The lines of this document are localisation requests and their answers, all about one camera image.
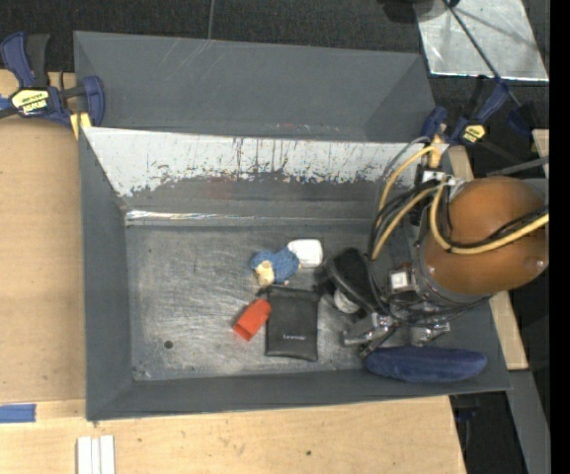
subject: red object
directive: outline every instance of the red object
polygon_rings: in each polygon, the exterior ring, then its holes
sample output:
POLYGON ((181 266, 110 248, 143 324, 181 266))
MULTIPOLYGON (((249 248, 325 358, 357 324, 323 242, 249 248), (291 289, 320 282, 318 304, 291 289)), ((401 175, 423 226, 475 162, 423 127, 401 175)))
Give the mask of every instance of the red object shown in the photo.
POLYGON ((249 341, 265 325, 271 312, 271 304, 264 298, 257 298, 247 306, 243 315, 232 328, 245 341, 249 341))

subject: clamp handle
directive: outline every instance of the clamp handle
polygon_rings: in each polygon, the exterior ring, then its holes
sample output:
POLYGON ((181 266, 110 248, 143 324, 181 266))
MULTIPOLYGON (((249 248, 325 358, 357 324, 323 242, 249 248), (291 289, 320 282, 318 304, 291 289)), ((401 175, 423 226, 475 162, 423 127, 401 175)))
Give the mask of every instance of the clamp handle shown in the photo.
POLYGON ((48 40, 49 35, 28 37, 25 32, 16 32, 1 42, 0 52, 4 65, 15 75, 20 88, 47 85, 44 60, 48 40))

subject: wooden table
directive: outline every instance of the wooden table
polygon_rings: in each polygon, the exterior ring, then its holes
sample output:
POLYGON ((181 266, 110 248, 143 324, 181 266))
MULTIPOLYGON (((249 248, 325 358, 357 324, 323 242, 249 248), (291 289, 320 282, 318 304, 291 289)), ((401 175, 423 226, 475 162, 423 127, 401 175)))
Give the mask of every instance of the wooden table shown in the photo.
MULTIPOLYGON (((0 93, 16 88, 0 70, 0 93)), ((0 425, 0 474, 73 473, 81 435, 115 437, 119 474, 466 472, 448 397, 87 422, 79 209, 73 134, 1 120, 0 404, 38 406, 0 425)), ((528 367, 508 293, 492 307, 509 368, 528 367)))

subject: metal plate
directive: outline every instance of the metal plate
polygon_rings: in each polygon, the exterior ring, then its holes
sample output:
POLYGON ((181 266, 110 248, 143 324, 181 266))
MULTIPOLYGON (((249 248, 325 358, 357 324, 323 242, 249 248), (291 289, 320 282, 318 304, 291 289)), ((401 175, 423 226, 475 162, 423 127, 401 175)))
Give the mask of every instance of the metal plate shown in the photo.
MULTIPOLYGON (((414 9, 433 74, 494 77, 443 0, 414 9)), ((460 0, 455 11, 500 77, 548 80, 522 0, 460 0)))

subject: white object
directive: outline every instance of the white object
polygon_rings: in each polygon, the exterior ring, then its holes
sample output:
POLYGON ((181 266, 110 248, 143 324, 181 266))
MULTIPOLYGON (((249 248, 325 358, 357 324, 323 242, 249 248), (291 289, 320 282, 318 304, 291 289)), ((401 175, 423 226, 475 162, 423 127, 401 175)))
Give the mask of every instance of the white object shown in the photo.
POLYGON ((114 437, 102 435, 76 440, 77 474, 116 474, 114 437))
POLYGON ((405 271, 394 273, 390 276, 392 289, 405 288, 410 284, 410 279, 405 271))
POLYGON ((315 269, 324 259, 322 243, 317 239, 295 239, 286 247, 297 256, 303 269, 315 269))
POLYGON ((360 310, 360 306, 352 300, 349 300, 339 289, 335 291, 333 299, 335 300, 335 307, 342 312, 353 314, 360 310))

